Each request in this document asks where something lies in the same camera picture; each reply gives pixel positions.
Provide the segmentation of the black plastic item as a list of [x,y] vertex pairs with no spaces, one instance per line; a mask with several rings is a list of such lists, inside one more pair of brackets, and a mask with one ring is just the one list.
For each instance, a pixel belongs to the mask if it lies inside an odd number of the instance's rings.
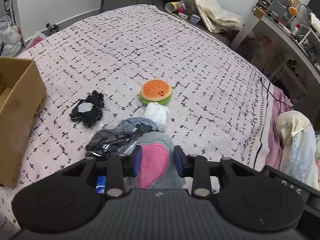
[[102,129],[95,133],[86,145],[86,157],[105,161],[115,155],[130,155],[135,148],[140,133],[123,132],[117,129]]

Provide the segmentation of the blue denim cloth piece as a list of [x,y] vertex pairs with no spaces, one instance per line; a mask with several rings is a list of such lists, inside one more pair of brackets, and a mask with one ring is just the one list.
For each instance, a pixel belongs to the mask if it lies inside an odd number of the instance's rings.
[[121,120],[117,131],[129,135],[143,135],[149,132],[159,132],[159,126],[152,120],[143,117],[132,117]]

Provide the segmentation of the hamburger plush toy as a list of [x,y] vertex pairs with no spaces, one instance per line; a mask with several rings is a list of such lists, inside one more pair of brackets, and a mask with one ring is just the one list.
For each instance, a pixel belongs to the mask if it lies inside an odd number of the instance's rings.
[[166,105],[172,96],[172,87],[165,81],[153,79],[146,81],[141,86],[139,98],[142,103],[157,102],[160,105]]

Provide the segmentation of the blue tissue pack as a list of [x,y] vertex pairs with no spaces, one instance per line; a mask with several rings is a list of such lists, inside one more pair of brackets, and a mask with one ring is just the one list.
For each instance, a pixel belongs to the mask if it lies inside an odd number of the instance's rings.
[[105,193],[105,184],[106,184],[106,177],[105,176],[98,176],[95,191],[98,194]]

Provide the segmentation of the white crumpled soft cloth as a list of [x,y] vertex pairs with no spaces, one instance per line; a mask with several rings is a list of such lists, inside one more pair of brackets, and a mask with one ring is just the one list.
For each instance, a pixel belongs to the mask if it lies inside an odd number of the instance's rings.
[[142,117],[152,120],[164,132],[169,121],[169,109],[157,102],[147,104]]

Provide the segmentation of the black felt patch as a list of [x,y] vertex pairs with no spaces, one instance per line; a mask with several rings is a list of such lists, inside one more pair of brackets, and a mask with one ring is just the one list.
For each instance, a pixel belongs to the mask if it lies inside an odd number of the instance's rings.
[[72,121],[81,121],[84,126],[93,127],[103,116],[104,95],[94,90],[85,99],[78,101],[70,113]]

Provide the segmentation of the beige blue clothing pile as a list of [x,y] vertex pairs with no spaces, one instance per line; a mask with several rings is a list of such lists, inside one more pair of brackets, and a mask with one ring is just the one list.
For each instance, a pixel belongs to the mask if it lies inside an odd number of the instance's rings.
[[298,111],[281,113],[275,124],[283,147],[279,171],[319,190],[317,140],[311,121]]

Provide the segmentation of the brown cardboard box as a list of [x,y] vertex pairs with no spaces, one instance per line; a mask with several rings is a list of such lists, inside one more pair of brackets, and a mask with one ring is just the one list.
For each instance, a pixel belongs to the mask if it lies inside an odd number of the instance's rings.
[[1,57],[1,185],[16,185],[29,135],[46,98],[35,61]]

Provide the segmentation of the grey white desk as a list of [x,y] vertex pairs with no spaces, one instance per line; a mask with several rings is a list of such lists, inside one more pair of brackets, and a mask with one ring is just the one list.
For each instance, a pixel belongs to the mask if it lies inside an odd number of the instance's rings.
[[319,110],[319,70],[284,27],[261,9],[255,8],[230,48],[251,57],[251,63],[282,89],[296,108]]

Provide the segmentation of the cream tote bag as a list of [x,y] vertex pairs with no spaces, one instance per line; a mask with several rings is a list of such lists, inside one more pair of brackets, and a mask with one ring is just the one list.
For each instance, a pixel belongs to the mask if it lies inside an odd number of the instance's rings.
[[194,0],[204,25],[211,33],[240,31],[244,25],[242,18],[221,7],[217,0]]

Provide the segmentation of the sneakers on floor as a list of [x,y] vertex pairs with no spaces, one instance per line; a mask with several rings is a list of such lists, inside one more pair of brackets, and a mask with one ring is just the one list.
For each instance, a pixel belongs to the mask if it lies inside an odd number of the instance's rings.
[[60,26],[58,24],[47,23],[46,28],[43,31],[41,31],[41,33],[48,37],[53,35],[54,33],[57,33],[58,31],[60,31]]

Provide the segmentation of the red white plastic bag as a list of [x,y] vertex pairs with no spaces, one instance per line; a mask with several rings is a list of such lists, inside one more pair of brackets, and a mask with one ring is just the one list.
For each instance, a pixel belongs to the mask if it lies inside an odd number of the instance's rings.
[[44,33],[37,31],[36,34],[33,36],[33,38],[29,41],[25,49],[27,50],[31,47],[34,47],[35,45],[45,40],[46,38],[47,36]]

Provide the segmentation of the paper cup on floor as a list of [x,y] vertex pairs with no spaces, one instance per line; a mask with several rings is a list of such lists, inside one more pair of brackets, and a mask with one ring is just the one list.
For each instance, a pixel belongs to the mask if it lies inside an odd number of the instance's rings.
[[184,3],[182,1],[178,1],[178,2],[168,2],[165,5],[165,10],[167,12],[176,12],[176,13],[184,13],[185,12],[185,8],[184,8]]

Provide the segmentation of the white plastic bags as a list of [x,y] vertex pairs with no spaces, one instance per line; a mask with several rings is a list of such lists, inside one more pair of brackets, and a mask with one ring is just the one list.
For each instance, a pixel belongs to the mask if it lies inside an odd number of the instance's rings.
[[15,57],[22,48],[19,26],[13,25],[9,15],[1,18],[1,56]]

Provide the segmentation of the grey drawer organizer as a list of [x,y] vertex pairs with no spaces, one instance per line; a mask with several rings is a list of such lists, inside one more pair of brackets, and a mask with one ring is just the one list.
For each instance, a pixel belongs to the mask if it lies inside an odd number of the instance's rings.
[[279,18],[289,14],[287,0],[258,0],[255,6],[264,12],[274,12]]

